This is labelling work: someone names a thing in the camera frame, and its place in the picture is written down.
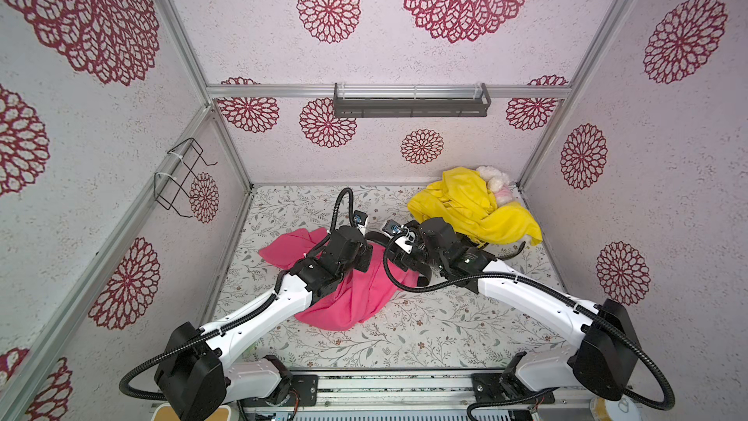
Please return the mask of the pink trousers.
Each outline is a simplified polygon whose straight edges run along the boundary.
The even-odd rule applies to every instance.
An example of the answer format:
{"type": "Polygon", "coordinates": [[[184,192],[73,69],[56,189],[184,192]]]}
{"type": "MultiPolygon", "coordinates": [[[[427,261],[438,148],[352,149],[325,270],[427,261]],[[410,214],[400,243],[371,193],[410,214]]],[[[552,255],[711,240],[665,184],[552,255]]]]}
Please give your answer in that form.
{"type": "MultiPolygon", "coordinates": [[[[313,231],[297,229],[280,235],[258,254],[274,267],[288,270],[325,235],[323,228],[313,231]]],[[[384,246],[374,244],[367,272],[355,270],[333,294],[296,314],[295,319],[325,331],[348,331],[381,311],[397,291],[384,269],[384,251],[384,246]]]]}

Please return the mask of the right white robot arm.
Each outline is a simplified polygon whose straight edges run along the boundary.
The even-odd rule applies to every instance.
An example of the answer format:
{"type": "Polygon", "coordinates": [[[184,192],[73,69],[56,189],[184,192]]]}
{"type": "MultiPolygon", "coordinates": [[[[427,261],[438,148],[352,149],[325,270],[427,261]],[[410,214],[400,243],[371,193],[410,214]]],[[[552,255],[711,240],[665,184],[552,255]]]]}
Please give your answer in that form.
{"type": "Polygon", "coordinates": [[[626,396],[642,349],[626,309],[563,294],[512,269],[504,259],[471,245],[441,218],[383,228],[383,264],[413,271],[438,269],[435,285],[396,285],[407,292],[462,287],[535,319],[565,340],[540,356],[517,354],[503,375],[510,399],[535,400],[550,389],[580,386],[608,401],[626,396]]]}

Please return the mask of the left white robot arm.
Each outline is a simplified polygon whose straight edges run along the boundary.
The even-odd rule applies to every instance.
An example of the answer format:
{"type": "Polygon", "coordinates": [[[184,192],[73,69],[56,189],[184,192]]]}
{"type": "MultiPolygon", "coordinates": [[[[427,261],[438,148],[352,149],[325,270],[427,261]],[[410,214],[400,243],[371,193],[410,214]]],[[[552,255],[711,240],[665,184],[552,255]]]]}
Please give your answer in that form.
{"type": "Polygon", "coordinates": [[[244,375],[272,375],[284,380],[275,361],[263,359],[260,370],[240,371],[235,363],[261,336],[333,294],[355,270],[365,272],[372,247],[364,229],[340,226],[323,245],[279,276],[274,288],[233,314],[202,327],[185,323],[169,336],[165,358],[154,382],[181,420],[206,420],[220,405],[251,397],[258,382],[244,375]]]}

